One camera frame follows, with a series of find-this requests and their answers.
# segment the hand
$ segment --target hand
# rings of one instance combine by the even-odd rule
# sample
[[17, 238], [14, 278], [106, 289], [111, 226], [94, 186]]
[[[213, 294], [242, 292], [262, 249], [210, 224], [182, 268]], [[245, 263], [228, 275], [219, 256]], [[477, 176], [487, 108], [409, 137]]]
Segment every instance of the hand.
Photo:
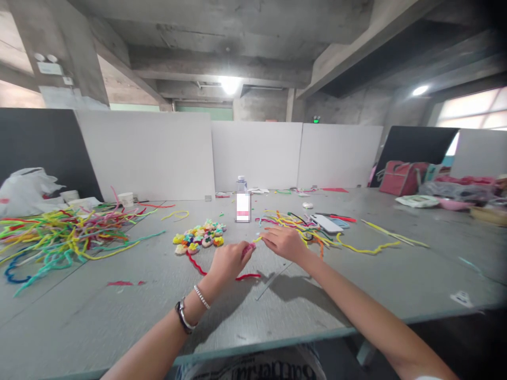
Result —
[[293, 228], [275, 226], [260, 236], [269, 249], [296, 264], [309, 252], [301, 235]]
[[249, 249], [244, 257], [241, 257], [248, 242], [242, 241], [238, 244], [228, 244], [215, 251], [208, 276], [213, 277], [217, 283], [224, 285], [233, 281], [245, 268], [252, 257], [253, 249]]

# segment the cup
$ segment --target cup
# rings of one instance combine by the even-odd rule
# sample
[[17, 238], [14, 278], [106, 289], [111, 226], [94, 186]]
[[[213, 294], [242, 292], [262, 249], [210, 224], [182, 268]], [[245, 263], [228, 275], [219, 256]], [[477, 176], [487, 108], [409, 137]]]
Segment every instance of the cup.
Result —
[[70, 201], [75, 201], [79, 199], [79, 193], [77, 190], [69, 190], [66, 192], [60, 193], [60, 196], [63, 198], [65, 203], [69, 203]]
[[88, 199], [74, 199], [69, 202], [69, 206], [72, 207], [73, 210], [77, 211], [78, 214], [86, 214], [85, 211], [81, 207], [83, 207], [87, 211], [91, 211], [92, 207], [90, 207], [90, 202]]
[[124, 208], [134, 206], [134, 193], [118, 194], [118, 199]]

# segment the bracelet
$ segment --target bracelet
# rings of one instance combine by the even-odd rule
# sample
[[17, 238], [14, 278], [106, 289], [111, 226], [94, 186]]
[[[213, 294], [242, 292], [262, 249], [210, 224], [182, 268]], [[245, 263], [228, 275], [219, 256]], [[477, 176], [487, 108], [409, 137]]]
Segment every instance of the bracelet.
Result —
[[206, 306], [206, 308], [208, 310], [211, 309], [211, 307], [208, 305], [208, 303], [206, 302], [206, 300], [202, 296], [201, 291], [199, 290], [199, 288], [197, 287], [197, 285], [194, 285], [194, 289], [195, 289], [197, 295], [199, 296], [199, 298], [201, 299], [201, 302], [204, 304], [204, 306]]
[[190, 335], [192, 333], [192, 331], [196, 328], [197, 325], [195, 326], [192, 326], [190, 325], [190, 323], [188, 323], [185, 319], [185, 314], [183, 314], [183, 309], [185, 308], [183, 302], [185, 301], [185, 297], [183, 297], [181, 299], [181, 301], [179, 301], [176, 306], [174, 307], [174, 309], [176, 310], [176, 313], [178, 314], [178, 317], [180, 318], [180, 323], [181, 325], [183, 326], [183, 330], [185, 330], [185, 332]]

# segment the cloth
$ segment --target cloth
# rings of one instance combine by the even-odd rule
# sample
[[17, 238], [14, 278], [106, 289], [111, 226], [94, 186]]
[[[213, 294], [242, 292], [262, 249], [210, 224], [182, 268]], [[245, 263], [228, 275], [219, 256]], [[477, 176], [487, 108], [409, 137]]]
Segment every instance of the cloth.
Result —
[[326, 380], [312, 345], [261, 351], [183, 365], [177, 380]]

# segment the plastic bottle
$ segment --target plastic bottle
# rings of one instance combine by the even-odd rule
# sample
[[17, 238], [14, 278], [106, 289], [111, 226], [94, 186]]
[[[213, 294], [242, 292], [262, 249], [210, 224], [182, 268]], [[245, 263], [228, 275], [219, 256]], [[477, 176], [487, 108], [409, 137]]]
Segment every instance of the plastic bottle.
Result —
[[236, 191], [248, 191], [247, 180], [245, 179], [245, 176], [238, 176], [238, 180], [236, 181]]

